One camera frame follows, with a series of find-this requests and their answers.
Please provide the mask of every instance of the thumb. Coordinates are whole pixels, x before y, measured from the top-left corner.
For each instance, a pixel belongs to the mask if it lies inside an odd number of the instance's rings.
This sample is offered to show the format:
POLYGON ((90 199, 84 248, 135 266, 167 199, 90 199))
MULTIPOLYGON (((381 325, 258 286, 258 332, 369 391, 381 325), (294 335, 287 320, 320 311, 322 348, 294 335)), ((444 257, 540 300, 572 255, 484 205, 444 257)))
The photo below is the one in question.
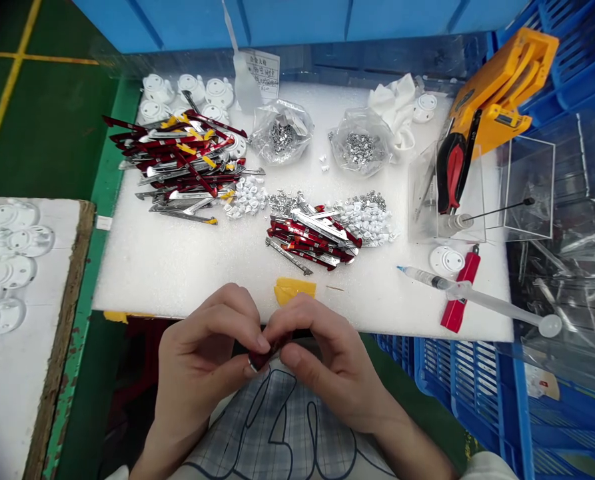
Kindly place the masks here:
POLYGON ((220 365, 211 375, 211 395, 220 401, 238 391, 251 379, 249 371, 253 372, 246 355, 237 355, 220 365))
POLYGON ((328 370, 311 352, 296 343, 288 343, 282 348, 280 360, 321 399, 334 401, 340 391, 340 378, 328 370))

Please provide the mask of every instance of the orange tool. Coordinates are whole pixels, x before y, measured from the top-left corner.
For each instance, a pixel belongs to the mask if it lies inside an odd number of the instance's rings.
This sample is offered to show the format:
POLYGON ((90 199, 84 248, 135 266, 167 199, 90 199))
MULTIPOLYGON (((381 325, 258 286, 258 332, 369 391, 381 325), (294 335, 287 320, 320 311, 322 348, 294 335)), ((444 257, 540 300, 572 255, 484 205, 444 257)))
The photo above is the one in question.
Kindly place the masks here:
POLYGON ((450 109, 449 133, 464 136, 476 110, 483 110, 477 143, 484 154, 525 132, 532 121, 519 105, 546 83, 559 40, 521 28, 462 87, 450 109))

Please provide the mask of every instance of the clear acrylic box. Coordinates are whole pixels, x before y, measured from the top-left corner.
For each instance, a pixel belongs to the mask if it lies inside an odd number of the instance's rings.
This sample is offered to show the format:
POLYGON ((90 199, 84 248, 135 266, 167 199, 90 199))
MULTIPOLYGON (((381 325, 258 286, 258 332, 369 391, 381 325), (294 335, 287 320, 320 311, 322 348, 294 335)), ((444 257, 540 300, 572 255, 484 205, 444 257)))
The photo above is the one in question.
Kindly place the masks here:
MULTIPOLYGON (((421 243, 486 243, 486 217, 472 220, 472 225, 449 234, 446 222, 449 215, 437 211, 436 164, 440 142, 431 143, 408 170, 408 238, 421 243)), ((484 213, 484 183, 481 148, 475 145, 460 207, 455 215, 476 217, 484 213)))
POLYGON ((489 237, 495 241, 552 238, 554 170, 555 145, 529 137, 515 137, 484 156, 487 212, 516 205, 527 198, 534 200, 532 205, 487 215, 489 237))

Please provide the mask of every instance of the hand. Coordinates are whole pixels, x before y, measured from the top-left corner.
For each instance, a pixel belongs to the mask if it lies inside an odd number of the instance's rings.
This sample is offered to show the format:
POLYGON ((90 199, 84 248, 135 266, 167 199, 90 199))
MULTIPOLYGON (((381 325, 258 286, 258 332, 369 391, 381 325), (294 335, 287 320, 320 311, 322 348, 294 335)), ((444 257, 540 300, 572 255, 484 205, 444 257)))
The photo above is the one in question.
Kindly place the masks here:
POLYGON ((273 342, 295 329, 310 329, 322 361, 289 343, 280 359, 318 395, 342 422, 355 431, 377 433, 406 413, 382 385, 357 331, 341 315, 303 293, 271 316, 263 335, 273 342))
POLYGON ((155 420, 132 479, 172 474, 204 435, 219 401, 255 376, 247 355, 231 358, 233 339, 259 353, 271 348, 251 295, 234 283, 164 332, 155 420))

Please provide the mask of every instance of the needle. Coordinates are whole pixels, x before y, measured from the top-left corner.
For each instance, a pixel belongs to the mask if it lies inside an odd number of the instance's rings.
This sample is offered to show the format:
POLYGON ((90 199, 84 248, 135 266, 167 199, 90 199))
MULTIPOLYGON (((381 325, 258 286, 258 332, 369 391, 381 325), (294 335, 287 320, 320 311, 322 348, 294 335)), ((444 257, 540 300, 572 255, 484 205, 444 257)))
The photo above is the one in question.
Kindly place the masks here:
POLYGON ((528 197, 528 198, 523 199, 521 202, 515 203, 514 205, 511 205, 509 207, 504 207, 499 210, 493 210, 490 212, 482 213, 481 215, 477 215, 476 217, 471 217, 470 220, 475 220, 476 218, 483 217, 485 215, 490 215, 491 213, 497 213, 499 211, 504 211, 504 210, 508 210, 511 208, 519 207, 520 205, 533 205, 534 203, 535 203, 535 199, 533 197, 528 197))

